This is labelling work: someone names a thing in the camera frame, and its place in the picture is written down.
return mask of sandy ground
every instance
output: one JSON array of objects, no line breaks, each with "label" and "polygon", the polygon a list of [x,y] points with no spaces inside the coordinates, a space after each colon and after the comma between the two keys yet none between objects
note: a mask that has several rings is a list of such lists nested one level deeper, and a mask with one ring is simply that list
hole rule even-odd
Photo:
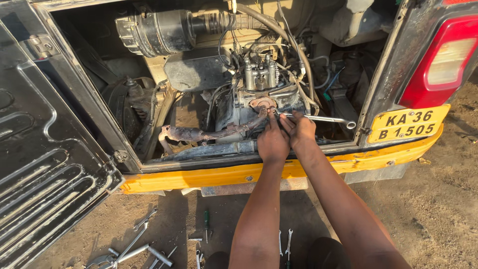
[{"label": "sandy ground", "polygon": [[[477,83],[478,76],[470,79]],[[364,182],[351,188],[377,214],[413,268],[478,267],[478,87],[468,82],[455,98],[445,130],[424,155],[431,164],[413,162],[402,179]],[[133,248],[150,243],[172,255],[175,268],[195,268],[195,250],[207,258],[230,251],[234,228],[249,195],[203,198],[194,191],[156,195],[113,195],[51,246],[29,268],[82,269],[92,259],[122,251],[136,236],[132,227],[154,206],[158,213]],[[211,213],[209,244],[187,241],[204,236],[203,212]],[[281,193],[282,248],[294,230],[292,263],[303,268],[307,247],[324,235],[337,237],[313,190]],[[147,269],[144,252],[119,268]]]}]

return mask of red tail light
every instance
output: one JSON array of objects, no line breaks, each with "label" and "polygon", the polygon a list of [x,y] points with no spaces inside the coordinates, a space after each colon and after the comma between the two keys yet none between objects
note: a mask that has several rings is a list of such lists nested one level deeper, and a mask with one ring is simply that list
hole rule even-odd
[{"label": "red tail light", "polygon": [[442,105],[458,89],[478,45],[478,15],[446,20],[408,83],[399,104],[408,108]]}]

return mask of blue wire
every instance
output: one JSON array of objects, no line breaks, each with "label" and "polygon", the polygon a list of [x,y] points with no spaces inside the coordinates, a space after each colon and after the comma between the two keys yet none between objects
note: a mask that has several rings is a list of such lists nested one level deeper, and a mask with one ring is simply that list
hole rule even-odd
[{"label": "blue wire", "polygon": [[324,93],[327,93],[328,89],[330,89],[330,87],[332,86],[332,84],[334,84],[334,81],[337,79],[338,75],[340,74],[340,72],[342,71],[343,69],[341,69],[337,74],[335,74],[334,78],[332,79],[332,81],[330,82],[329,86],[327,86],[327,89],[324,91]]}]

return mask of yellow license plate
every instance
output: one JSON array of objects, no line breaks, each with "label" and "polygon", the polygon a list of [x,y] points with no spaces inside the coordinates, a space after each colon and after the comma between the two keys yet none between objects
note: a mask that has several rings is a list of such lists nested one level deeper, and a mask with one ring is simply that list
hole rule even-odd
[{"label": "yellow license plate", "polygon": [[375,117],[368,142],[430,136],[438,131],[450,105],[422,109],[401,109]]}]

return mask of green screwdriver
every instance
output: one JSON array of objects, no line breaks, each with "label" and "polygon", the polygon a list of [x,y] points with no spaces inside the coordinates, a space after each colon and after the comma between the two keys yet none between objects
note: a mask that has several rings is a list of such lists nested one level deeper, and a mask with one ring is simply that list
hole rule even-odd
[{"label": "green screwdriver", "polygon": [[207,244],[207,231],[209,230],[209,210],[204,211],[204,226],[206,227],[206,244]]}]

